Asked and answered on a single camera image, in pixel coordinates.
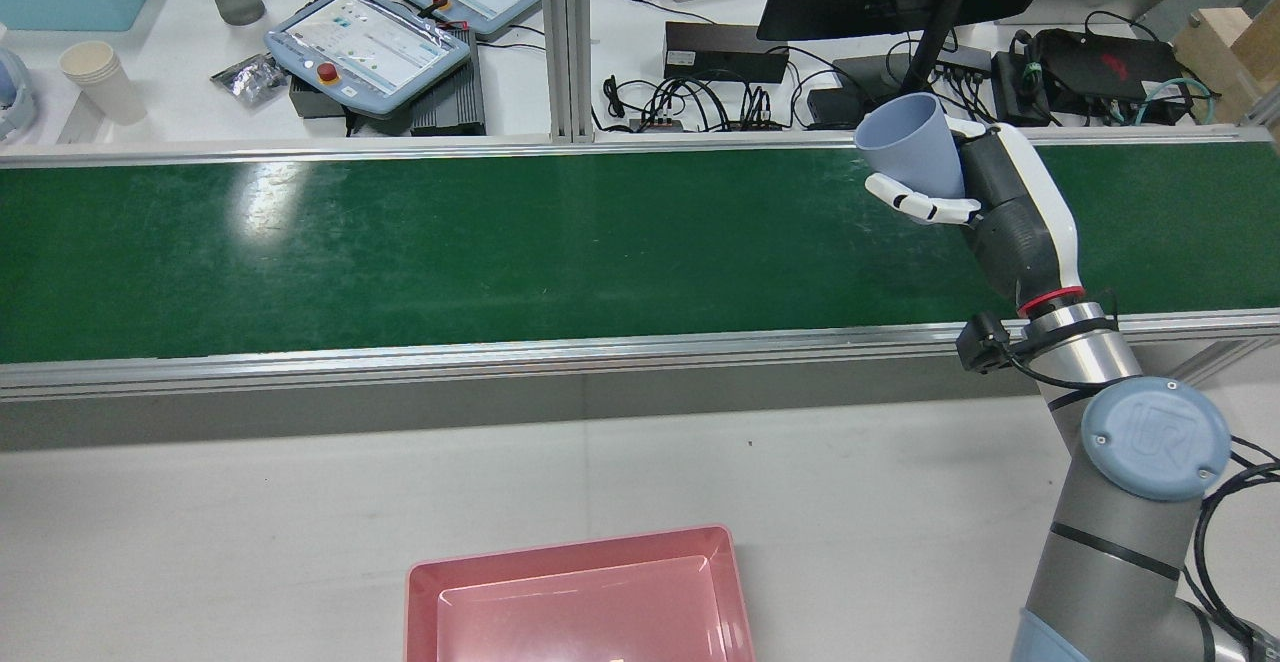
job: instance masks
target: paper cup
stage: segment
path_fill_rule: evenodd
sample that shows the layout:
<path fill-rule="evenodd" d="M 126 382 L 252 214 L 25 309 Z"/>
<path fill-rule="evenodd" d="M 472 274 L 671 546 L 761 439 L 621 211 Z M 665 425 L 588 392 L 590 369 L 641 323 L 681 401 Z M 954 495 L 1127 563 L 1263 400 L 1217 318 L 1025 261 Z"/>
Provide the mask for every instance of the paper cup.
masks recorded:
<path fill-rule="evenodd" d="M 854 143 L 873 170 L 929 197 L 964 197 L 964 174 L 942 102 L 933 93 L 905 93 L 867 115 Z"/>
<path fill-rule="evenodd" d="M 110 44 L 77 44 L 63 52 L 58 65 L 114 123 L 134 124 L 147 115 L 137 88 Z"/>

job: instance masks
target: white table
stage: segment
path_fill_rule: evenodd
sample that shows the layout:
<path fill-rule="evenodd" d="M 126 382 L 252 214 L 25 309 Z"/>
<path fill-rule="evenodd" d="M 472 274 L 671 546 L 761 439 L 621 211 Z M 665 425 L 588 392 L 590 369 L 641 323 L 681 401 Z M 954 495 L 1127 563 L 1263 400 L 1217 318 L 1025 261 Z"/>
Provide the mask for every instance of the white table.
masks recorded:
<path fill-rule="evenodd" d="M 74 85 L 58 73 L 58 58 L 65 47 L 84 38 L 104 38 L 113 44 L 125 70 L 138 85 L 146 101 L 148 115 L 143 123 L 116 128 L 109 123 L 92 138 L 100 143 L 142 143 L 152 151 L 188 149 L 201 143 L 206 150 L 216 150 L 233 143 L 256 143 L 266 149 L 287 149 L 300 141 L 332 143 L 334 149 L 348 149 L 342 141 L 343 120 L 302 120 L 283 95 L 266 106 L 244 110 L 229 93 L 210 82 L 209 77 L 233 61 L 264 50 L 262 33 L 273 24 L 293 14 L 298 6 L 311 0 L 264 0 L 268 15 L 243 28 L 224 24 L 216 14 L 212 0 L 147 0 L 132 29 L 120 33 L 100 32 L 20 32 L 10 29 L 4 38 L 6 47 L 19 52 L 28 67 L 45 85 L 45 100 L 59 106 L 47 115 L 59 119 L 56 128 L 33 132 L 20 143 L 49 146 L 61 132 L 74 100 Z M 727 24 L 755 24 L 760 19 L 765 0 L 691 0 L 673 3 L 654 0 L 664 6 L 698 12 Z M 662 79 L 662 50 L 664 20 L 690 19 L 668 12 L 639 5 L 627 0 L 590 0 L 591 3 L 591 78 L 595 90 L 594 106 L 602 123 L 612 124 L 605 114 L 605 100 L 599 93 L 604 78 Z M 541 28 L 541 13 L 531 15 L 526 24 Z M 993 24 L 978 26 L 961 33 L 961 42 L 975 47 L 1006 47 L 1014 29 Z M 1110 26 L 1107 33 L 1129 35 L 1124 26 Z M 844 41 L 805 42 L 805 47 L 826 59 L 863 55 L 883 55 L 902 36 L 845 38 Z M 499 42 L 540 44 L 543 38 L 526 29 L 512 29 Z M 545 141 L 549 129 L 549 102 L 545 56 L 529 47 L 484 47 L 480 51 L 484 79 L 488 132 L 495 142 Z M 824 69 L 819 61 L 792 52 L 792 61 L 804 78 L 814 70 Z M 835 76 L 810 79 L 805 90 L 836 87 Z M 717 83 L 717 93 L 724 101 L 730 115 L 736 117 L 742 90 L 741 85 Z M 788 76 L 782 85 L 765 85 L 772 97 L 773 119 L 787 119 L 787 105 L 794 88 Z M 641 88 L 630 88 L 627 101 L 643 102 L 648 99 Z M 991 106 L 989 86 L 983 97 Z M 797 101 L 801 120 L 809 120 L 804 96 Z M 690 109 L 682 118 L 686 128 L 700 125 L 696 113 Z M 792 128 L 799 133 L 800 125 Z M 627 134 L 603 134 L 604 140 L 621 141 Z M 28 152 L 18 143 L 6 143 L 0 152 Z"/>
<path fill-rule="evenodd" d="M 1272 448 L 1276 352 L 1211 391 Z M 722 522 L 760 662 L 1006 659 L 1065 469 L 1032 397 L 0 453 L 0 650 L 394 662 L 420 560 Z M 1210 538 L 1272 630 L 1275 494 Z"/>

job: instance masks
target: red emergency stop button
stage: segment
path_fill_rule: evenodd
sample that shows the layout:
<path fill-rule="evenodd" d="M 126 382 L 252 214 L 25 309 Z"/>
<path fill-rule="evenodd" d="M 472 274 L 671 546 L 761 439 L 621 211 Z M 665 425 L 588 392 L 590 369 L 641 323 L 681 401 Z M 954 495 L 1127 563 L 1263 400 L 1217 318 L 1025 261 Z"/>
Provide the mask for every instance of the red emergency stop button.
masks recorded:
<path fill-rule="evenodd" d="M 338 82 L 338 68 L 334 67 L 333 61 L 324 61 L 316 68 L 316 77 L 319 77 L 320 82 L 324 85 L 333 85 Z"/>

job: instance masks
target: blue cup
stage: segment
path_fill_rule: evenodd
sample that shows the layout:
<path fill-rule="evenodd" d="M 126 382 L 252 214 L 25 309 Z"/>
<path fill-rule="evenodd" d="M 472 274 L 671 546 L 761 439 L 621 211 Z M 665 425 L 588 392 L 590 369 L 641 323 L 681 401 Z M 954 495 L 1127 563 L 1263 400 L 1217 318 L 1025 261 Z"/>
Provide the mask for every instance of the blue cup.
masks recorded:
<path fill-rule="evenodd" d="M 905 93 L 867 115 L 854 143 L 873 170 L 929 197 L 964 197 L 960 155 L 942 102 L 928 92 Z"/>

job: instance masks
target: monitor stand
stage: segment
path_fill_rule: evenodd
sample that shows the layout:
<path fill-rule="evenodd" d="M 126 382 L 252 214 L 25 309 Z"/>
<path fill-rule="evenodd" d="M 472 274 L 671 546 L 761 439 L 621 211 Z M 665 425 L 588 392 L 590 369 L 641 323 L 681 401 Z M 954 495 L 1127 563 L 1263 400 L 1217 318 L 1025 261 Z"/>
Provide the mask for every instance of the monitor stand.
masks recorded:
<path fill-rule="evenodd" d="M 901 93 L 927 91 L 929 76 L 938 64 L 938 55 L 942 52 L 947 32 L 955 27 L 961 3 L 964 0 L 938 1 L 933 14 L 929 15 L 920 42 L 915 46 L 914 56 L 890 55 L 887 64 L 884 55 L 833 61 L 840 70 L 849 76 L 847 78 L 845 74 L 837 76 L 842 87 L 850 93 L 859 93 L 864 97 L 863 106 L 865 109 L 878 108 Z M 852 85 L 852 79 L 858 85 Z"/>
<path fill-rule="evenodd" d="M 902 79 L 911 65 L 911 56 L 908 52 L 893 52 L 887 61 L 884 55 L 846 58 L 832 61 L 832 65 L 844 73 L 836 76 L 841 87 L 845 87 L 850 93 L 869 96 L 872 106 L 879 106 L 892 97 L 897 97 L 901 92 Z"/>

